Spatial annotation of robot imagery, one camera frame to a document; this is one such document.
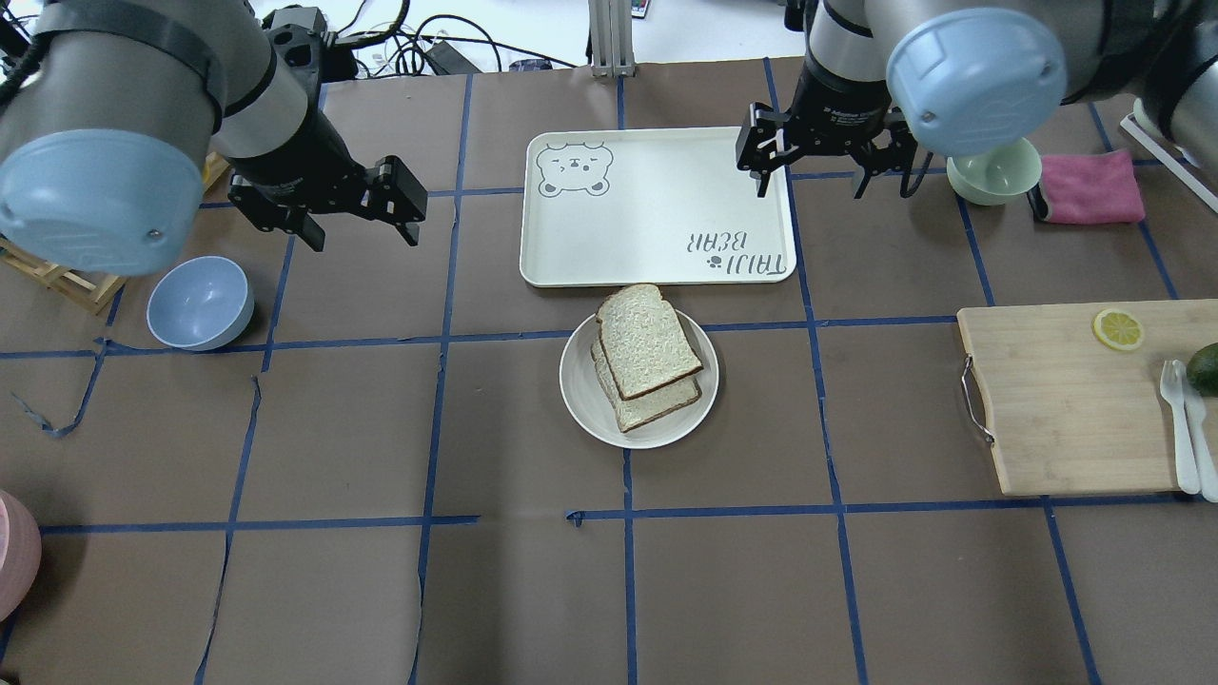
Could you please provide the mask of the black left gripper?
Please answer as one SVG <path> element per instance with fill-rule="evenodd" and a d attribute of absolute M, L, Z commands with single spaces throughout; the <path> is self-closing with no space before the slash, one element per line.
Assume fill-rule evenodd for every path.
<path fill-rule="evenodd" d="M 395 225 L 409 246 L 421 243 L 429 195 L 396 155 L 365 167 L 343 145 L 287 145 L 231 161 L 227 197 L 261 230 L 286 230 L 319 254 L 325 232 L 311 215 L 353 215 Z"/>

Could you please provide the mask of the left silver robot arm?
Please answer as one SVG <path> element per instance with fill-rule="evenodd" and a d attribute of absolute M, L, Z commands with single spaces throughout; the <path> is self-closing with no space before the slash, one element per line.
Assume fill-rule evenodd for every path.
<path fill-rule="evenodd" d="M 428 193 L 395 156 L 365 167 L 322 112 L 365 37 L 322 10 L 258 20 L 246 1 L 48 1 L 2 83 L 2 235 L 79 271 L 173 264 L 212 152 L 227 197 L 261 232 L 324 247 L 319 215 L 419 240 Z"/>

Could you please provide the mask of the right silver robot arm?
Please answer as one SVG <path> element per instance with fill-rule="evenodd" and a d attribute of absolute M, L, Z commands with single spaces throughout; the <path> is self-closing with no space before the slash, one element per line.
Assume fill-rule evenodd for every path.
<path fill-rule="evenodd" d="M 847 156 L 861 194 L 909 176 L 920 147 L 987 154 L 1061 106 L 1127 91 L 1214 167 L 1216 17 L 1213 1 L 788 1 L 806 48 L 795 99 L 750 105 L 736 165 L 764 196 L 775 169 Z"/>

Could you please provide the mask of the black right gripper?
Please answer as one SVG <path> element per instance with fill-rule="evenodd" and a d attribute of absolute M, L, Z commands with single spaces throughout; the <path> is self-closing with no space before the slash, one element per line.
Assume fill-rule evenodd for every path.
<path fill-rule="evenodd" d="M 734 154 L 737 168 L 756 177 L 756 197 L 766 197 L 780 166 L 809 156 L 853 157 L 853 197 L 860 200 L 875 176 L 914 172 L 917 147 L 883 79 L 848 79 L 805 62 L 786 111 L 749 106 Z"/>

